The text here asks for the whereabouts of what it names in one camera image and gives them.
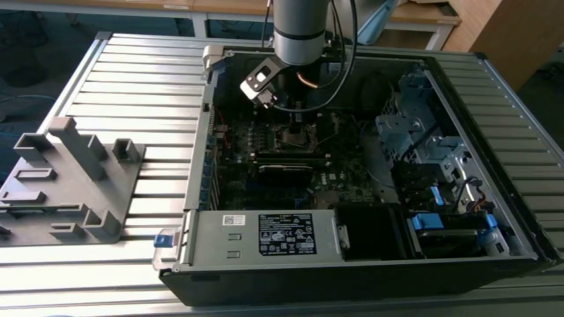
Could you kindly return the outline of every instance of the black cable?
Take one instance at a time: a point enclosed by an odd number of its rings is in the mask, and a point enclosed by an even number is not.
[[[272,0],[268,0],[267,14],[264,15],[264,23],[263,23],[261,48],[264,48],[264,34],[267,33],[267,23],[268,23],[268,15],[271,14],[271,5],[272,5]]]
[[[461,199],[461,194],[464,193],[464,187],[467,187],[467,184],[472,181],[472,180],[477,180],[476,176],[468,176],[468,178],[463,181],[460,188],[459,188],[459,192],[456,193],[456,200],[455,200],[455,204],[452,205],[452,212],[455,213],[457,208],[459,208],[459,204],[460,204],[460,199]]]
[[[304,112],[313,112],[317,111],[323,108],[325,108],[332,102],[333,99],[336,97],[336,95],[339,94],[344,82],[348,80],[349,78],[349,74],[351,74],[351,70],[352,70],[352,66],[355,65],[355,58],[356,58],[356,45],[357,45],[357,15],[356,15],[356,2],[355,0],[349,0],[351,1],[351,13],[352,13],[352,53],[351,53],[351,62],[349,62],[349,67],[347,68],[347,71],[344,72],[344,76],[341,79],[341,82],[339,83],[339,86],[335,89],[335,92],[332,94],[332,96],[329,97],[329,99],[320,105],[312,107],[312,108],[307,108],[307,109],[289,109],[289,108],[283,108],[279,105],[273,105],[272,107],[276,108],[277,110],[281,110],[284,112],[292,112],[292,113],[304,113]]]
[[[335,3],[332,0],[332,17],[333,17],[333,40],[336,39],[336,10],[335,10]]]
[[[485,193],[483,192],[483,190],[480,189],[479,186],[476,186],[476,192],[481,195],[480,199],[476,200],[476,202],[473,203],[472,207],[468,209],[468,211],[473,211],[475,208],[481,205],[485,202]]]
[[[341,67],[339,68],[339,73],[335,75],[333,79],[327,84],[319,85],[317,89],[323,89],[331,86],[335,83],[336,79],[341,76],[343,69],[344,69],[345,56],[347,56],[344,52],[344,37],[343,37],[343,29],[341,29],[341,20],[339,18],[339,13],[336,11],[335,0],[332,0],[332,11],[333,11],[333,21],[336,21],[336,27],[339,28],[339,37],[341,41]]]
[[[421,138],[416,140],[413,144],[407,148],[404,154],[401,154],[401,157],[399,158],[400,161],[403,161],[407,157],[407,155],[421,145],[423,142],[429,138],[431,134],[433,134],[435,130],[439,128],[439,123],[435,123],[433,126],[429,128],[429,130],[425,131]]]

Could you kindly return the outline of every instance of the motherboard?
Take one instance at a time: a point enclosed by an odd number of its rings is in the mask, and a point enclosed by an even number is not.
[[[221,210],[329,209],[340,201],[380,200],[360,144],[368,121],[344,112],[300,125],[267,110],[228,121],[217,111],[217,117]]]

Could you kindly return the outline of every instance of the white sticker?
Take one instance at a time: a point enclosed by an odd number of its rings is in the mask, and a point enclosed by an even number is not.
[[[165,9],[188,10],[185,5],[163,5]]]
[[[223,225],[224,226],[244,226],[245,225],[245,215],[224,215],[223,216]]]

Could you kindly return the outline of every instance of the table leg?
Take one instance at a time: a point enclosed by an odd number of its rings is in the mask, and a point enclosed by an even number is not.
[[[440,51],[443,49],[443,46],[448,40],[448,36],[451,35],[452,29],[453,26],[448,24],[439,26],[437,31],[433,33],[433,36],[431,36],[429,43],[425,47],[427,50]]]
[[[193,36],[197,38],[207,38],[208,37],[208,27],[207,21],[208,16],[205,12],[192,12],[192,25],[193,25]]]
[[[79,14],[77,13],[65,13],[67,20],[69,21],[71,25],[79,24]]]

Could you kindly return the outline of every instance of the barcode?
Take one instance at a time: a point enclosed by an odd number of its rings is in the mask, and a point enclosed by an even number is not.
[[[223,216],[223,225],[224,226],[244,226],[245,225],[245,215],[224,215]]]

